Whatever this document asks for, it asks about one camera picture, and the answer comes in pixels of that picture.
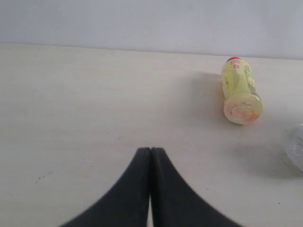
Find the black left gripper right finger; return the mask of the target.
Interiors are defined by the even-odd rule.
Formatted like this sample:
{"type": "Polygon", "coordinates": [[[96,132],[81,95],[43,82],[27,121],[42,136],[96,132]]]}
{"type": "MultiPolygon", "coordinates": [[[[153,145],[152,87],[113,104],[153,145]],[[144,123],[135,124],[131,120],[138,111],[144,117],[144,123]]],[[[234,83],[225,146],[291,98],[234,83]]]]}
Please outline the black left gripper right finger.
{"type": "Polygon", "coordinates": [[[203,200],[163,148],[151,149],[150,195],[155,227],[239,227],[203,200]]]}

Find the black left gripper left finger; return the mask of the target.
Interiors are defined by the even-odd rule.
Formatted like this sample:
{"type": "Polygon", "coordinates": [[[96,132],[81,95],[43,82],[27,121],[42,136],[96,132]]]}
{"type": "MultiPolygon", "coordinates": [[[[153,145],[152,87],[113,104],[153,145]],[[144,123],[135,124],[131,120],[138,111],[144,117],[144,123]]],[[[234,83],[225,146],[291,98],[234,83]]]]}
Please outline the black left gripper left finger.
{"type": "Polygon", "coordinates": [[[63,227],[145,227],[149,210],[151,149],[137,149],[112,188],[63,227]]]}

